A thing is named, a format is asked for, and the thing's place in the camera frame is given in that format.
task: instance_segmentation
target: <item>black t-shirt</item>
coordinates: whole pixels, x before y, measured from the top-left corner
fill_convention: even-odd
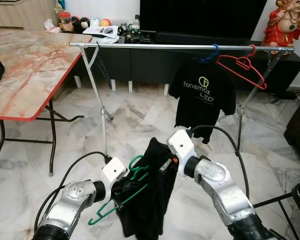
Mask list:
[[[169,94],[180,97],[176,111],[175,127],[215,125],[220,109],[226,115],[236,110],[235,86],[224,70],[215,62],[189,61],[177,71]],[[203,143],[210,140],[212,129],[202,128],[194,137],[203,137]]]

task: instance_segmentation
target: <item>blue hanger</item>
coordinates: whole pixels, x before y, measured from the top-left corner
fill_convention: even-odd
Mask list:
[[[211,54],[210,56],[207,56],[206,58],[200,58],[201,62],[207,62],[207,61],[213,59],[216,55],[218,55],[218,53],[219,53],[219,46],[218,46],[218,44],[214,43],[214,44],[211,44],[211,45],[216,47],[216,52],[213,53],[213,54]]]

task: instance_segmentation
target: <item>clothes hanger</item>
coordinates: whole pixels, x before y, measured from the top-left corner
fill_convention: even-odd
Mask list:
[[[216,47],[216,51],[215,53],[211,54],[210,56],[207,56],[206,58],[200,58],[200,61],[205,63],[205,62],[208,62],[209,60],[213,59],[215,56],[217,56],[219,54],[219,46],[218,44],[211,44],[212,46],[215,46]]]
[[[250,61],[250,57],[254,56],[257,52],[257,47],[253,44],[249,45],[251,47],[254,48],[253,53],[248,54],[247,56],[241,56],[241,57],[235,57],[235,56],[230,56],[230,55],[220,55],[216,61],[217,64],[219,64],[220,66],[224,67],[225,69],[229,70],[230,72],[234,73],[235,75],[239,76],[240,78],[248,81],[249,83],[257,86],[258,88],[265,90],[267,88],[267,84],[265,83],[265,79],[264,77],[261,75],[261,73],[251,64]],[[235,60],[235,63],[240,66],[241,68],[243,68],[246,71],[250,71],[250,69],[252,69],[254,72],[256,72],[258,74],[258,76],[260,77],[260,79],[262,80],[262,82],[258,85],[255,82],[251,81],[250,79],[242,76],[240,73],[234,71],[233,69],[225,66],[224,64],[222,64],[220,62],[220,59],[222,58],[231,58]]]

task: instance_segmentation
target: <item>black cable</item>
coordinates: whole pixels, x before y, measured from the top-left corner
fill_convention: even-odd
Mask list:
[[[249,183],[248,183],[248,177],[247,177],[247,173],[246,173],[245,164],[244,164],[244,161],[241,157],[240,151],[239,151],[235,141],[233,140],[233,138],[230,136],[229,133],[226,132],[226,130],[224,130],[224,129],[218,127],[218,126],[199,125],[199,126],[195,126],[194,128],[192,128],[190,130],[194,133],[197,129],[217,129],[217,130],[223,132],[228,137],[228,139],[232,143],[232,146],[235,150],[235,153],[236,153],[237,157],[239,158],[240,165],[241,165],[241,168],[242,168],[243,178],[244,178],[244,184],[245,184],[245,195],[249,199],[250,198],[250,196],[249,196]]]
[[[102,156],[104,157],[104,161],[105,161],[106,164],[107,164],[107,161],[109,160],[109,158],[111,158],[111,157],[107,156],[106,154],[104,154],[103,152],[100,152],[100,151],[92,151],[92,152],[89,152],[89,153],[87,153],[87,154],[85,154],[85,155],[79,157],[76,161],[74,161],[74,163],[72,163],[72,165],[71,165],[71,166],[68,168],[68,170],[66,171],[66,173],[65,173],[65,175],[64,175],[64,177],[63,177],[63,179],[62,179],[62,181],[60,182],[59,187],[58,187],[57,189],[55,189],[52,193],[50,193],[50,195],[48,196],[48,198],[47,198],[47,199],[44,201],[44,203],[42,204],[42,206],[41,206],[41,208],[40,208],[40,210],[39,210],[39,212],[38,212],[38,214],[37,214],[37,216],[36,216],[36,218],[35,218],[34,232],[36,232],[37,229],[38,229],[38,221],[39,221],[39,217],[40,217],[40,214],[41,214],[41,212],[42,212],[44,206],[47,204],[47,202],[48,202],[48,200],[51,198],[51,196],[54,195],[53,198],[51,199],[51,201],[50,201],[48,207],[46,208],[46,210],[45,210],[45,212],[44,212],[44,214],[47,214],[48,211],[50,210],[52,204],[53,204],[54,201],[56,200],[56,197],[57,197],[59,191],[60,191],[62,188],[65,187],[65,186],[63,186],[63,184],[65,183],[65,180],[66,180],[66,178],[67,178],[69,172],[71,171],[71,169],[72,169],[79,161],[81,161],[81,160],[84,159],[85,157],[88,157],[88,156],[90,156],[90,155],[92,155],[92,154],[100,154],[100,155],[102,155]]]

